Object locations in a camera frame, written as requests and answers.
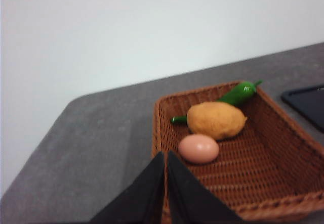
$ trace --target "brown egg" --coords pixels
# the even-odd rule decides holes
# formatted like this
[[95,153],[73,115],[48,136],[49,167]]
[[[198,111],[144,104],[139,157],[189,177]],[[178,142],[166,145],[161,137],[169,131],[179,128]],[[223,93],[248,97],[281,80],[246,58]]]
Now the brown egg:
[[178,147],[180,155],[192,163],[203,164],[213,161],[219,153],[216,141],[206,135],[188,135]]

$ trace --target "green chili pepper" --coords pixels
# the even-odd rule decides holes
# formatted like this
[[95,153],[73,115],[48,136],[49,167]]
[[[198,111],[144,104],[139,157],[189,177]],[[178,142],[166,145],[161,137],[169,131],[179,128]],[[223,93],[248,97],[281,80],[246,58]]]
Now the green chili pepper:
[[[217,102],[225,102],[234,106],[238,106],[255,94],[255,92],[257,91],[256,86],[260,83],[262,83],[261,80],[255,83],[248,81],[241,82],[227,94],[219,98]],[[175,116],[171,119],[171,123],[187,123],[187,116]]]

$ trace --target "black tablet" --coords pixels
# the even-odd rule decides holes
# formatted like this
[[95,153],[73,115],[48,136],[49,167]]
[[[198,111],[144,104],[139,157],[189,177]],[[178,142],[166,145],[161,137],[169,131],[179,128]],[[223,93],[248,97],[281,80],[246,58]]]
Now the black tablet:
[[290,90],[281,98],[324,132],[324,84]]

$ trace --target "brown wicker basket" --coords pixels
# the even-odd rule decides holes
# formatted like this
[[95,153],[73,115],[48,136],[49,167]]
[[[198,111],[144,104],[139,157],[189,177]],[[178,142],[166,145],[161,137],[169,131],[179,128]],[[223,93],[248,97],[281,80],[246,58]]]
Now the brown wicker basket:
[[[170,118],[185,115],[191,105],[214,101],[239,81],[160,98],[154,106],[152,157],[178,152],[190,134]],[[245,220],[291,221],[324,209],[324,148],[260,88],[240,107],[248,117],[242,132],[219,141],[220,154],[210,164],[184,161],[215,196]],[[162,223],[171,223],[165,169]]]

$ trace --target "gray countertop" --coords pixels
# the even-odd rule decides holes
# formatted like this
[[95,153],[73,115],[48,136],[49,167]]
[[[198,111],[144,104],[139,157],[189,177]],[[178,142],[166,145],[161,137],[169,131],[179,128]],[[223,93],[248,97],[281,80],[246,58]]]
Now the gray countertop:
[[[1,223],[89,220],[150,161],[158,98],[238,79],[262,79],[261,88],[324,145],[324,134],[280,99],[324,82],[324,43],[95,93],[73,100],[55,121],[2,197]],[[324,211],[303,221],[323,222]]]

